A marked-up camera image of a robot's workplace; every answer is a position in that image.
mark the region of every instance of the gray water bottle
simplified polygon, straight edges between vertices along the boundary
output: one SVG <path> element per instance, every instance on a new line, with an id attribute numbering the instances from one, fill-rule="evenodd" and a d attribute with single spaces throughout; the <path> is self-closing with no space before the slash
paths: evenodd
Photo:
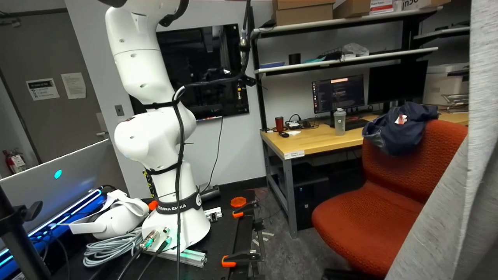
<path id="1" fill-rule="evenodd" d="M 336 124 L 336 135 L 346 134 L 346 112 L 342 108 L 337 108 L 334 112 L 334 122 Z"/>

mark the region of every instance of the blue led strip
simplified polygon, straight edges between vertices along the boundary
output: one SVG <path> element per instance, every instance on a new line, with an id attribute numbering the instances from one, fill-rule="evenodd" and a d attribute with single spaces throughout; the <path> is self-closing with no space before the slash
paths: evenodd
<path id="1" fill-rule="evenodd" d="M 83 197 L 82 199 L 80 199 L 79 201 L 77 201 L 76 203 L 74 203 L 73 205 L 69 206 L 68 208 L 66 208 L 64 211 L 62 211 L 61 213 L 59 213 L 59 215 L 53 217 L 52 219 L 50 219 L 48 222 L 44 223 L 43 225 L 39 226 L 37 229 L 33 230 L 32 232 L 30 232 L 28 234 L 28 237 L 31 237 L 33 236 L 34 234 L 38 233 L 40 230 L 44 229 L 46 226 L 50 225 L 50 224 L 53 224 L 55 222 L 55 220 L 59 219 L 61 216 L 63 215 L 66 215 L 68 213 L 70 213 L 70 215 L 64 217 L 62 220 L 58 221 L 56 224 L 52 225 L 50 227 L 50 229 L 54 229 L 55 227 L 57 227 L 57 225 L 59 224 L 62 224 L 64 221 L 66 221 L 67 219 L 69 219 L 72 215 L 76 214 L 78 211 L 80 211 L 81 209 L 85 208 L 86 206 L 88 206 L 90 203 L 92 203 L 93 201 L 95 201 L 97 198 L 99 198 L 99 196 L 102 195 L 102 190 L 100 189 L 96 189 L 94 190 L 93 192 L 89 193 L 88 195 L 86 195 L 85 197 Z M 80 203 L 82 203 L 83 201 L 89 199 L 87 202 L 85 202 L 83 205 L 81 205 L 80 207 L 78 207 L 76 210 L 74 211 L 71 211 L 71 209 L 77 207 Z M 0 253 L 0 257 L 5 255 L 6 253 L 8 252 L 8 249 L 5 249 L 3 250 L 1 253 Z M 1 261 L 0 262 L 0 268 L 5 264 L 7 263 L 8 261 L 10 261 L 12 259 L 12 255 L 7 257 L 5 260 Z"/>

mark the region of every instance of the chair backrest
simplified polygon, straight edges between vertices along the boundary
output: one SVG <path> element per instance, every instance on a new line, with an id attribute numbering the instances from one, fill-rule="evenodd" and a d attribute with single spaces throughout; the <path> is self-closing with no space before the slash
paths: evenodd
<path id="1" fill-rule="evenodd" d="M 390 156 L 363 140 L 362 158 L 367 179 L 425 203 L 460 144 L 467 127 L 446 121 L 427 123 L 421 143 L 410 155 Z"/>

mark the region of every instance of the door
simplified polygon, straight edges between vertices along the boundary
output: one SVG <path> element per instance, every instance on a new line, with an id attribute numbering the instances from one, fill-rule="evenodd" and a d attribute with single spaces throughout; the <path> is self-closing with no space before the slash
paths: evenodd
<path id="1" fill-rule="evenodd" d="M 42 162 L 104 139 L 100 107 L 67 12 L 21 17 L 21 26 L 0 26 L 0 70 Z M 61 74 L 82 73 L 86 97 L 69 99 Z M 52 78 L 59 98 L 33 100 L 26 81 Z M 125 189 L 114 149 L 102 164 L 100 184 Z"/>

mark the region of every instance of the wall outlet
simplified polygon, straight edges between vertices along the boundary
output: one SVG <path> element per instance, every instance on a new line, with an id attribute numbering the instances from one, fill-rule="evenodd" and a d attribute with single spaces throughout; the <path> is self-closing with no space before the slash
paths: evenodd
<path id="1" fill-rule="evenodd" d="M 124 116 L 125 112 L 123 111 L 123 106 L 122 105 L 115 105 L 114 108 L 116 108 L 116 115 L 118 117 Z"/>

